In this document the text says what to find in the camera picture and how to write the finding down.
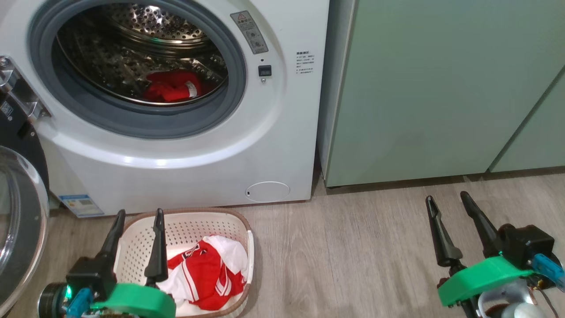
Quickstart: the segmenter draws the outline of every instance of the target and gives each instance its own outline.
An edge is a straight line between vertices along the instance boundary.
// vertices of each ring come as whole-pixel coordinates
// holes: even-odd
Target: door hinge
[[[0,56],[0,105],[7,103],[7,99],[16,104],[28,117],[31,123],[42,117],[51,117],[51,114],[41,102],[39,96],[22,77],[10,57]]]

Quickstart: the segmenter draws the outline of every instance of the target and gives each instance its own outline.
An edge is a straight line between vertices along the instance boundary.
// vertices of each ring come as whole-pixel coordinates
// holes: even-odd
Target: cabinet
[[[491,171],[565,166],[565,79],[555,87],[511,141]]]
[[[565,65],[565,2],[332,0],[326,186],[482,173]]]

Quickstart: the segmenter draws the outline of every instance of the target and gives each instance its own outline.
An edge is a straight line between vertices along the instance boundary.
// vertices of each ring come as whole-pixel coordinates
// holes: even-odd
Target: wire
[[[532,278],[532,277],[528,277],[526,279],[526,281],[529,283],[529,286],[535,290],[539,290],[541,295],[544,297],[545,302],[547,303],[547,305],[549,306],[549,308],[551,309],[551,311],[553,312],[553,315],[555,315],[555,318],[559,318],[559,314],[557,314],[557,310],[555,310],[555,307],[553,307],[553,304],[551,303],[551,300],[549,300],[549,297],[547,296],[547,294],[544,292],[544,290],[540,287],[540,285]]]
[[[553,311],[553,315],[555,315],[555,318],[559,318],[559,315],[557,314],[557,310],[555,310],[555,307],[553,307],[551,301],[549,300],[549,297],[547,297],[543,289],[540,288],[539,291],[541,292],[541,295],[545,298],[545,301],[549,305],[549,308],[551,308],[551,311]]]

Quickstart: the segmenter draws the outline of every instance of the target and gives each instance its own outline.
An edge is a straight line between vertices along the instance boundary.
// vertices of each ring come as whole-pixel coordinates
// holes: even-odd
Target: blue connector
[[[94,301],[94,295],[90,288],[81,289],[72,300],[67,309],[67,318],[80,318]]]
[[[549,278],[560,291],[565,293],[565,272],[561,266],[543,254],[536,254],[532,260],[532,268],[537,273]]]

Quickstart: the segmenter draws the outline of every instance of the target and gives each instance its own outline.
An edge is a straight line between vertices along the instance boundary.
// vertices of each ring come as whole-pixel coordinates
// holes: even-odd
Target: warning label
[[[296,74],[314,73],[314,55],[310,51],[296,52]]]
[[[249,14],[249,11],[241,11],[230,14],[233,21],[237,24],[241,33],[247,39],[247,43],[253,51],[253,54],[265,53],[269,51],[265,39],[255,24],[255,20]]]

